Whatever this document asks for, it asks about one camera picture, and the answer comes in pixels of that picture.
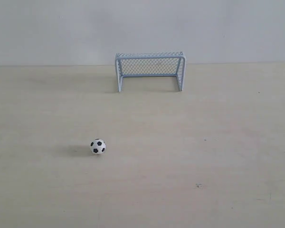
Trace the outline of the small black white soccer ball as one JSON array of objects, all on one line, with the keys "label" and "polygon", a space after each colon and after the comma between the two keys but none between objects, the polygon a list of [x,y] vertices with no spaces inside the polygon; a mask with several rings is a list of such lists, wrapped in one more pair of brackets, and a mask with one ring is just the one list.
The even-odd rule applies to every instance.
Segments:
[{"label": "small black white soccer ball", "polygon": [[106,144],[104,140],[96,138],[90,143],[90,151],[93,155],[100,155],[106,150]]}]

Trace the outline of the light blue miniature goal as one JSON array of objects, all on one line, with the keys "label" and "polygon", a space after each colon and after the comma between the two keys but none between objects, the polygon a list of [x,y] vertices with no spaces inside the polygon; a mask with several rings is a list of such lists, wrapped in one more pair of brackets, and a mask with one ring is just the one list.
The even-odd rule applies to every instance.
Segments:
[{"label": "light blue miniature goal", "polygon": [[178,90],[184,89],[186,57],[183,52],[117,53],[114,59],[117,91],[128,77],[174,77]]}]

